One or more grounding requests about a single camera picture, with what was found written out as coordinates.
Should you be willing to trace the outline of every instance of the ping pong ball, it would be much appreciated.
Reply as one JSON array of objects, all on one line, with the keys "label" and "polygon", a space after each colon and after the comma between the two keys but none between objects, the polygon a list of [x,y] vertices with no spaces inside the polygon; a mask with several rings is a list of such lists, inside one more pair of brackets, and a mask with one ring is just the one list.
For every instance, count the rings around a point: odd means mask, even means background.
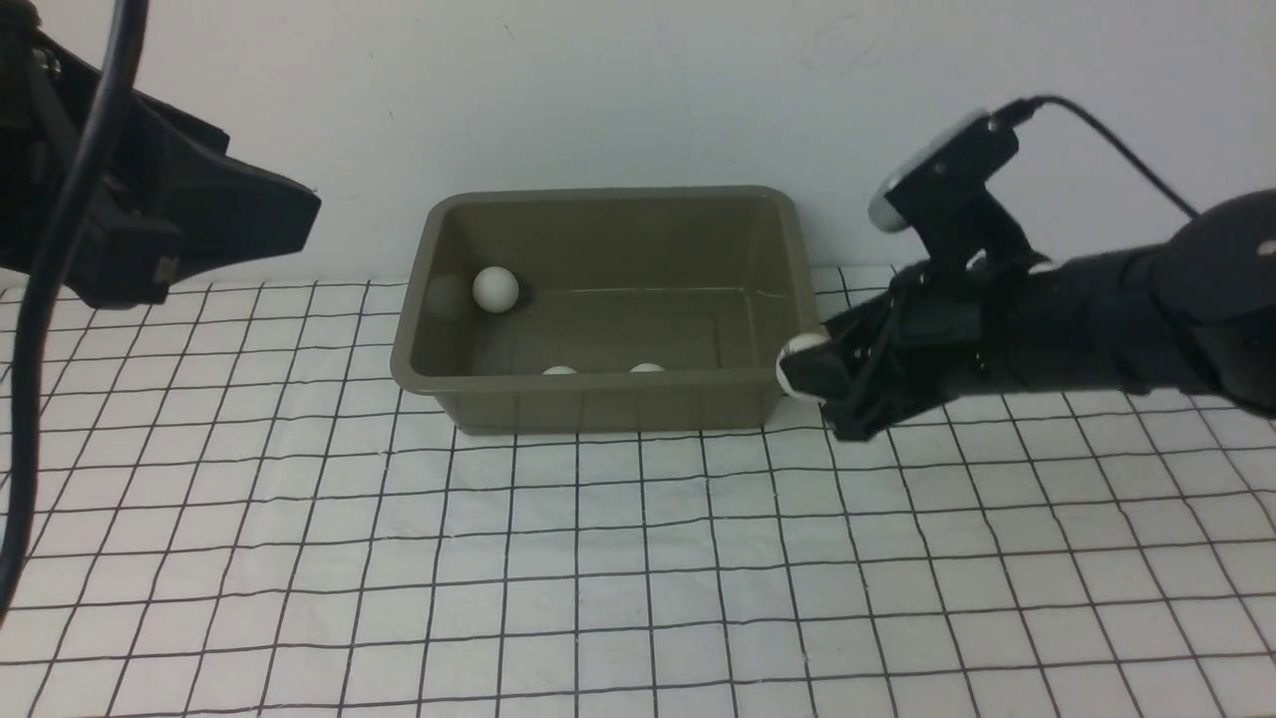
[{"label": "ping pong ball", "polygon": [[818,398],[815,395],[805,394],[805,393],[795,390],[792,388],[792,385],[789,384],[789,377],[786,377],[785,372],[780,369],[780,361],[781,361],[781,358],[783,358],[785,356],[789,356],[790,353],[792,353],[795,351],[803,351],[804,348],[812,348],[814,346],[819,346],[820,343],[824,343],[826,341],[828,341],[828,337],[824,335],[824,334],[818,334],[818,333],[814,333],[814,332],[812,332],[812,333],[801,333],[801,334],[798,334],[798,335],[790,338],[789,342],[785,343],[785,347],[780,349],[780,353],[776,356],[776,381],[780,383],[780,389],[782,389],[786,395],[789,395],[789,397],[791,397],[794,399],[800,399],[803,402],[815,402],[815,403],[823,402],[820,398]]},{"label": "ping pong ball", "polygon": [[518,279],[505,267],[487,267],[473,283],[475,301],[486,311],[500,314],[518,301]]}]

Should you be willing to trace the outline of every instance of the black cable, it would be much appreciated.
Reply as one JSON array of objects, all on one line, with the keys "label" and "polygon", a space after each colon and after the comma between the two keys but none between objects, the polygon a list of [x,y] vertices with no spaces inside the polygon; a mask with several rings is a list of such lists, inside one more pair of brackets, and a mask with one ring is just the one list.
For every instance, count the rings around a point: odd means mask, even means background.
[{"label": "black cable", "polygon": [[40,388],[45,337],[57,292],[79,244],[84,214],[110,165],[142,60],[148,0],[116,0],[102,78],[84,121],[79,149],[64,177],[31,269],[13,349],[13,463],[9,518],[0,545],[0,625],[9,612],[31,543],[40,472]]},{"label": "black cable", "polygon": [[1090,125],[1090,129],[1095,130],[1096,133],[1099,133],[1100,136],[1106,139],[1108,144],[1111,144],[1113,148],[1116,149],[1116,152],[1119,152],[1120,156],[1124,157],[1127,162],[1129,162],[1136,170],[1138,170],[1138,173],[1143,175],[1143,179],[1146,179],[1148,182],[1152,184],[1152,186],[1160,190],[1160,193],[1165,195],[1165,198],[1169,199],[1175,207],[1178,207],[1184,214],[1187,214],[1193,219],[1201,216],[1201,213],[1197,212],[1194,207],[1188,204],[1187,200],[1183,199],[1183,196],[1180,196],[1178,191],[1174,191],[1174,189],[1170,187],[1170,185],[1166,184],[1165,180],[1157,176],[1157,173],[1154,172],[1151,167],[1148,167],[1142,159],[1139,159],[1138,156],[1134,154],[1134,152],[1129,147],[1127,147],[1125,143],[1122,142],[1119,136],[1116,136],[1116,133],[1108,129],[1108,125],[1101,122],[1099,117],[1091,115],[1088,110],[1086,110],[1081,105],[1077,105],[1072,99],[1068,99],[1067,97],[1060,97],[1058,94],[1037,94],[1035,97],[1016,99],[1014,102],[1011,102],[1009,105],[998,110],[993,116],[998,121],[1003,121],[1009,126],[1018,126],[1025,121],[1027,121],[1037,110],[1040,110],[1046,105],[1055,105],[1058,107],[1063,107],[1064,110],[1076,115],[1078,119],[1081,119],[1081,121]]}]

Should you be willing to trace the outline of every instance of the grid paper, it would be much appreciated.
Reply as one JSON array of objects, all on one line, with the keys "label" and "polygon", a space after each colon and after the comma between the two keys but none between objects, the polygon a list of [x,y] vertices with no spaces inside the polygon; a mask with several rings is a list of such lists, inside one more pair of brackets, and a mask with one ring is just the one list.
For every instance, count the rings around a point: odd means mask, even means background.
[{"label": "grid paper", "polygon": [[[817,269],[820,311],[891,274]],[[1085,393],[866,445],[798,403],[467,437],[389,379],[403,288],[59,304],[5,715],[1276,714],[1272,423]]]}]

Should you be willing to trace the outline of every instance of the brown plastic tub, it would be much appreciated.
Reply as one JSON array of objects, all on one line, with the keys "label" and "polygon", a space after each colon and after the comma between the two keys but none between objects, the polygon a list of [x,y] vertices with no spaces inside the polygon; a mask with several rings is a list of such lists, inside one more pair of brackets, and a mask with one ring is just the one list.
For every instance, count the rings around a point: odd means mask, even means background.
[{"label": "brown plastic tub", "polygon": [[[519,281],[504,314],[471,295],[494,264]],[[463,194],[426,221],[390,370],[466,434],[754,429],[781,397],[777,351],[817,325],[773,189]],[[648,362],[666,371],[629,372]]]}]

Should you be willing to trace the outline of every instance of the white wall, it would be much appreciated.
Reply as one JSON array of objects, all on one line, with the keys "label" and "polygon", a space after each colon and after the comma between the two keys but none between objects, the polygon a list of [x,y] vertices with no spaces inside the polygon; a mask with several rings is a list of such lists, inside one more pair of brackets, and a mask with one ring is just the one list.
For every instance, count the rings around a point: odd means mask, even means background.
[{"label": "white wall", "polygon": [[[97,61],[106,0],[37,0]],[[1055,91],[1198,204],[1276,185],[1276,0],[156,0],[139,85],[316,186],[301,256],[237,278],[402,275],[468,190],[760,182],[819,263],[917,256],[865,208],[967,110]],[[1042,114],[994,187],[1058,256],[1179,218]]]}]

